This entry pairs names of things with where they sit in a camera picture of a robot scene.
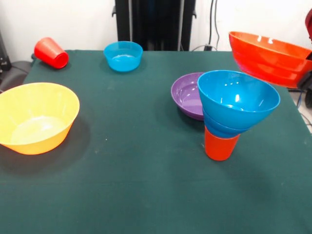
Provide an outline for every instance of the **red cup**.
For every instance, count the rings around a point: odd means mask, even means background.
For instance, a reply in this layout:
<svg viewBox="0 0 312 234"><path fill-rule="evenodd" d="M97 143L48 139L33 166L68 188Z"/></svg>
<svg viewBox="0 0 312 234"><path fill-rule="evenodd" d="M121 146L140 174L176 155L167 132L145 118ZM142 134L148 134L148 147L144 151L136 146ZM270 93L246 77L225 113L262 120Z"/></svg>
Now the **red cup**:
<svg viewBox="0 0 312 234"><path fill-rule="evenodd" d="M219 138L212 135L205 126L205 151L209 158L215 161L227 160L240 135L232 138Z"/></svg>
<svg viewBox="0 0 312 234"><path fill-rule="evenodd" d="M35 56L57 69L65 67L69 59L68 54L52 38L43 38L37 42Z"/></svg>

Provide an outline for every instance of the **white wall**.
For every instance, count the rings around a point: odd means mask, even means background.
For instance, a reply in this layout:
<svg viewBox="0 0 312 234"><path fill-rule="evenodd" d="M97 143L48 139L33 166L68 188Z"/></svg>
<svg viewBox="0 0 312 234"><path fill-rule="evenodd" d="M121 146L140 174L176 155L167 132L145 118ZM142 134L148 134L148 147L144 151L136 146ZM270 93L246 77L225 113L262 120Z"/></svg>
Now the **white wall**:
<svg viewBox="0 0 312 234"><path fill-rule="evenodd" d="M190 48L209 38L211 0L196 0ZM12 61L30 60L36 42L53 37L64 49L102 50L117 40L115 0L0 0L0 30ZM219 50L228 32L246 31L312 48L304 19L312 0L218 0ZM213 32L212 44L216 43Z"/></svg>
<svg viewBox="0 0 312 234"><path fill-rule="evenodd" d="M210 4L211 0L196 0L197 19L193 18L190 49L208 43ZM269 36L312 49L305 26L305 17L311 8L312 0L218 0L218 49L231 50L229 31ZM213 31L212 45L215 44Z"/></svg>
<svg viewBox="0 0 312 234"><path fill-rule="evenodd" d="M11 61L30 60L36 42L102 50L117 40L115 0L0 0L0 30Z"/></svg>

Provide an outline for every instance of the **black chair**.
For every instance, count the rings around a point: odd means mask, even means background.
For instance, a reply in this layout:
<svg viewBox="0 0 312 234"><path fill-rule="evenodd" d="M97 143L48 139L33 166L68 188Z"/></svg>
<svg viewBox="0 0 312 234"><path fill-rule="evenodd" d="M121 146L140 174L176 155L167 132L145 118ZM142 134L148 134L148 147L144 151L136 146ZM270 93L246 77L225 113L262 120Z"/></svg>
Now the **black chair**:
<svg viewBox="0 0 312 234"><path fill-rule="evenodd" d="M28 61L11 63L0 33L0 92L23 84L31 67Z"/></svg>

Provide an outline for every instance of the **plastic cup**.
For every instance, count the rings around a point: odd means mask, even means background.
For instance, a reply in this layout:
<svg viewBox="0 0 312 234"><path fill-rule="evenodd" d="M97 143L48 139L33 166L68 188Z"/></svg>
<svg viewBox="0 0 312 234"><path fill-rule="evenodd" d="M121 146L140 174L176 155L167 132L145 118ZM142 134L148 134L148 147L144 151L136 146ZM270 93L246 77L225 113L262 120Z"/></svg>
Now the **plastic cup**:
<svg viewBox="0 0 312 234"><path fill-rule="evenodd" d="M220 138L211 134L205 126L205 151L209 158L215 161L227 160L240 135L232 138Z"/></svg>
<svg viewBox="0 0 312 234"><path fill-rule="evenodd" d="M52 38L37 42L35 56L56 69L65 67L69 59L68 54Z"/></svg>

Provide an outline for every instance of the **red bowl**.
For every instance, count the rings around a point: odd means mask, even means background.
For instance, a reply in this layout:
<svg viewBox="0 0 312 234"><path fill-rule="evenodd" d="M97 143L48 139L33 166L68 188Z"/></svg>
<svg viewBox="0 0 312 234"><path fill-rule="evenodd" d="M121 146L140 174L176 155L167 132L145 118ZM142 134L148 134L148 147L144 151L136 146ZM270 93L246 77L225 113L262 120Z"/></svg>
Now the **red bowl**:
<svg viewBox="0 0 312 234"><path fill-rule="evenodd" d="M243 32L230 32L233 57L239 68L269 83L296 88L302 77L312 70L312 53L306 48Z"/></svg>

